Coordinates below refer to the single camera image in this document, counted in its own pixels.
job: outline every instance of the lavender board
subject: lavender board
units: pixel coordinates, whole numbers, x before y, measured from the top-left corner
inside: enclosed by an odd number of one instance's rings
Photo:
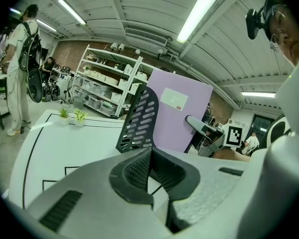
[[[153,134],[156,147],[184,152],[193,137],[185,117],[203,118],[212,86],[159,70],[153,70],[147,86],[159,100]]]

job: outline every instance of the purple panel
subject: purple panel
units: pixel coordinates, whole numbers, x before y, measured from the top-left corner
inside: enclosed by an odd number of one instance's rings
[[[192,115],[201,120],[206,111],[213,87],[190,78],[165,71],[153,70],[148,87],[160,100],[165,88],[187,95],[182,111],[159,102],[153,140],[157,147],[184,152],[193,135],[185,117]]]

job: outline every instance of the fluorescent light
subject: fluorescent light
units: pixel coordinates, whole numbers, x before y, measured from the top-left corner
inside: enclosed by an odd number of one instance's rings
[[[197,0],[194,8],[191,10],[183,28],[181,29],[176,41],[185,43],[190,34],[194,31],[200,20],[205,16],[216,0]]]
[[[249,97],[264,97],[264,98],[274,98],[276,93],[268,92],[242,92],[243,96]]]
[[[77,14],[74,9],[71,8],[70,5],[67,4],[64,0],[59,0],[59,3],[68,10],[69,13],[71,13],[82,25],[85,25],[86,22]]]
[[[46,26],[47,28],[51,29],[52,31],[56,32],[56,30],[53,27],[49,26],[48,24],[45,24],[41,20],[37,19],[36,21],[39,22],[40,24]]]
[[[15,12],[15,13],[17,13],[17,14],[21,14],[21,12],[18,11],[18,10],[16,10],[16,9],[13,9],[13,8],[9,8],[9,9],[10,9],[10,11],[13,11],[13,12]]]

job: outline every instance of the black backpack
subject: black backpack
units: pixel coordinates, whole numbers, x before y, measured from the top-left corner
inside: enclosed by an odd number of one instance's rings
[[[23,22],[21,24],[24,25],[26,32],[28,34],[28,38],[25,40],[23,44],[23,48],[19,58],[19,66],[20,69],[30,74],[31,72],[39,69],[39,64],[35,60],[38,52],[40,53],[39,58],[41,58],[41,52],[42,52],[41,43],[38,34],[39,27],[37,28],[34,34],[31,34],[28,23]]]

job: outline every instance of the small green plant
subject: small green plant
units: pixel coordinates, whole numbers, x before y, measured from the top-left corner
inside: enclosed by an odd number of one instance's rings
[[[59,111],[59,116],[61,118],[65,118],[65,119],[70,117],[69,112],[67,110],[65,110],[64,108],[62,108],[62,110]]]
[[[83,122],[88,116],[87,113],[81,112],[80,109],[75,109],[74,114],[75,114],[75,119],[78,120],[79,122]]]

